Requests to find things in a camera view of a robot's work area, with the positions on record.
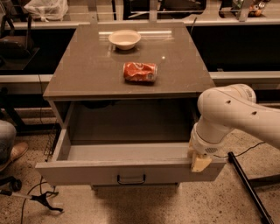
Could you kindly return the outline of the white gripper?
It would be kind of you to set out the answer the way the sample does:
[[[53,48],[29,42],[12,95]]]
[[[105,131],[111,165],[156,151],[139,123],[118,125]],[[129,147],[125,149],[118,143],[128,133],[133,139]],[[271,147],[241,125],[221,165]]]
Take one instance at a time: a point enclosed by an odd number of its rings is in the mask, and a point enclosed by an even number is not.
[[[198,153],[192,155],[192,172],[203,172],[212,162],[212,159],[208,155],[217,153],[221,148],[221,143],[208,143],[203,140],[197,133],[196,126],[193,126],[189,140],[189,148]]]

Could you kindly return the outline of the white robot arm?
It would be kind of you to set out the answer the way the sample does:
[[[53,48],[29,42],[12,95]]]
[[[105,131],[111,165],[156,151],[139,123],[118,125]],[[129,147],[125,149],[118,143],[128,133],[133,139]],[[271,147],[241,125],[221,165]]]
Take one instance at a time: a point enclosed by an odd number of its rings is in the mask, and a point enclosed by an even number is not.
[[[280,148],[280,110],[257,104],[254,90],[245,84],[209,88],[199,96],[198,109],[200,118],[189,143],[193,172],[211,164],[224,137],[234,129]]]

